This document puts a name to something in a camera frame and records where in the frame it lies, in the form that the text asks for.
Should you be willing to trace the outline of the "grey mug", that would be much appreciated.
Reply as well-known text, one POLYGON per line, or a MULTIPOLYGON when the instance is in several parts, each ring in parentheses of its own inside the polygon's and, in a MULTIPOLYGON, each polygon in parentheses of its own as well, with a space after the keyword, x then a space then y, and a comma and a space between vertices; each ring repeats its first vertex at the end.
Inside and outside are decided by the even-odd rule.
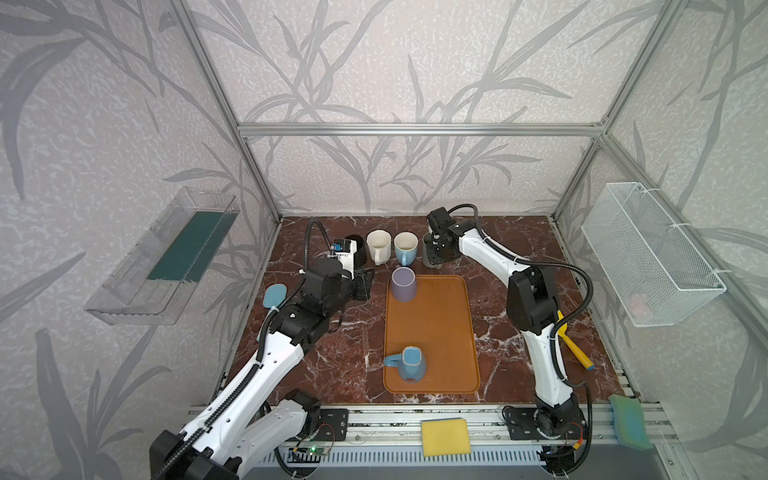
POLYGON ((425 234, 422 238, 422 263, 430 269, 438 268, 443 263, 443 260, 436 253, 431 233, 425 234))

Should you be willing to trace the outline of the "light blue mug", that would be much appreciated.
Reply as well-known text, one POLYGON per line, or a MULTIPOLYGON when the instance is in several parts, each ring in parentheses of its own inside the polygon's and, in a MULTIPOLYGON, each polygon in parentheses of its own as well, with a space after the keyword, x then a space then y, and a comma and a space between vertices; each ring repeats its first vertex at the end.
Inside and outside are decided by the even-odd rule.
POLYGON ((403 267, 412 265, 417 257, 419 238, 412 232, 401 232, 394 237, 395 256, 403 267))

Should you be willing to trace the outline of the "black mug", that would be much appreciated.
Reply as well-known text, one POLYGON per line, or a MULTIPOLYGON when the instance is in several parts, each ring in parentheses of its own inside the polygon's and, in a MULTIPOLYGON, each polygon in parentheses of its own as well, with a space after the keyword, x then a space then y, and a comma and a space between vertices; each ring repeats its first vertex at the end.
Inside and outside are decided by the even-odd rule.
POLYGON ((353 255, 353 267, 355 270, 362 269, 367 263, 367 247, 365 240, 360 235, 347 235, 346 239, 355 244, 355 252, 353 255))

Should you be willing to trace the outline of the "white ceramic mug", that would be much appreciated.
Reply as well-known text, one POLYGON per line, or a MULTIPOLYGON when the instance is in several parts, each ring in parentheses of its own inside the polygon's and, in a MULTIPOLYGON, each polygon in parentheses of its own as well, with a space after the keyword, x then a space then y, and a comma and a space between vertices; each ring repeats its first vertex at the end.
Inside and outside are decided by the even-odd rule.
POLYGON ((386 230, 374 230, 366 237, 370 259, 376 266, 386 264, 392 254, 392 237, 386 230))

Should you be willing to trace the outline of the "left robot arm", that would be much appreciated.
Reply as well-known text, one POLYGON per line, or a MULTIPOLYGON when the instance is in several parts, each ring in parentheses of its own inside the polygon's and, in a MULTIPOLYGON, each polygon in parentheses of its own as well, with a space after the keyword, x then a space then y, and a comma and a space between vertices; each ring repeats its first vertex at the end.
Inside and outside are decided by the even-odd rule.
POLYGON ((163 431, 152 443, 154 479, 241 479, 288 440, 320 428, 320 403, 300 390, 275 407, 268 399, 353 301, 370 297, 373 272, 356 264, 352 238, 323 238, 327 251, 306 256, 299 284, 270 307, 257 350, 224 390, 180 432, 163 431))

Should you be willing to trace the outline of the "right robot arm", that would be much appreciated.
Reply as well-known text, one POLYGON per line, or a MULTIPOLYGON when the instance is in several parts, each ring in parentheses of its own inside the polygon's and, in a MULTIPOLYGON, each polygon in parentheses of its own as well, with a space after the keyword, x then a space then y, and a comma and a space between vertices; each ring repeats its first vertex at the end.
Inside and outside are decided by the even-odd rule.
POLYGON ((536 261, 519 255, 493 239, 481 227, 473 204, 440 207, 427 215, 425 257, 439 265, 468 257, 494 274, 507 287, 508 318, 523 334, 535 377, 536 414, 532 421, 546 438, 559 438, 577 425, 582 438, 591 437, 591 412, 582 411, 577 388, 589 393, 583 381, 571 382, 559 346, 559 331, 580 316, 591 302, 593 284, 581 268, 564 262, 536 261), (563 317, 554 271, 566 269, 580 275, 587 294, 573 312, 563 317))

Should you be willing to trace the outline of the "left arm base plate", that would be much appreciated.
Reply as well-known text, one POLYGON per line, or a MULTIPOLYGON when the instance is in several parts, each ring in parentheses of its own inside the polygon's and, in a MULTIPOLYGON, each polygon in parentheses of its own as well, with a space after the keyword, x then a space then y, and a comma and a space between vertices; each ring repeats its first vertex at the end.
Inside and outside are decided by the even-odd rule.
POLYGON ((298 438, 321 442, 345 441, 348 426, 348 409, 315 409, 307 415, 298 438))

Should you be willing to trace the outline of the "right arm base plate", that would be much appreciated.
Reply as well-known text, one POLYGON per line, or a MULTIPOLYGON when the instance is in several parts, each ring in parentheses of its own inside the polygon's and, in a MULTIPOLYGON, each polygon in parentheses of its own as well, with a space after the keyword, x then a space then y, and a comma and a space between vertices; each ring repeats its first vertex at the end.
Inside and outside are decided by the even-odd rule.
POLYGON ((568 443, 584 439, 584 420, 580 415, 562 420, 543 409, 511 405, 505 406, 501 415, 511 440, 563 440, 568 443))

